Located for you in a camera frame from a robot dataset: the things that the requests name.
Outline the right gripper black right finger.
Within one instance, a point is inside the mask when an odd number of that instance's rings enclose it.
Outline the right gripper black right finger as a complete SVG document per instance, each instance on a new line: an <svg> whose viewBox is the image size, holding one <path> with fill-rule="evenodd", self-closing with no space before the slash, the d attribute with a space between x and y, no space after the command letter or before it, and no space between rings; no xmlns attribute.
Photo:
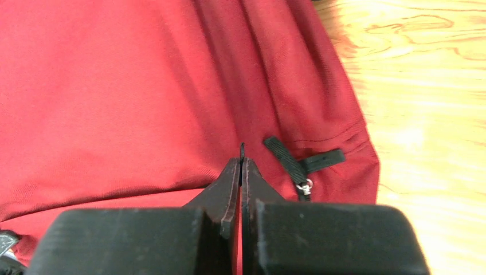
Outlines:
<svg viewBox="0 0 486 275"><path fill-rule="evenodd" d="M292 202L241 165L243 274L429 274L405 215L384 205Z"/></svg>

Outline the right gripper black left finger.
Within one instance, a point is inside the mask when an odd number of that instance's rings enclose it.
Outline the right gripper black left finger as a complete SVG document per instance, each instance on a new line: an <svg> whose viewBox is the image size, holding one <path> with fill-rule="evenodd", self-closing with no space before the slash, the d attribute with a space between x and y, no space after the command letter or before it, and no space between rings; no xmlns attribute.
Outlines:
<svg viewBox="0 0 486 275"><path fill-rule="evenodd" d="M73 209L53 222L28 274L235 274L241 161L182 207Z"/></svg>

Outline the red student backpack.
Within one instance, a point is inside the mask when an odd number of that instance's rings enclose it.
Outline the red student backpack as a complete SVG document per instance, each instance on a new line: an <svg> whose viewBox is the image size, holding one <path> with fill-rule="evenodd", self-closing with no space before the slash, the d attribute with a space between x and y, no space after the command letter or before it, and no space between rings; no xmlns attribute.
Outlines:
<svg viewBox="0 0 486 275"><path fill-rule="evenodd" d="M310 1L2 1L1 229L28 264L75 207L181 206L245 144L265 180L318 202L374 203L379 160Z"/></svg>

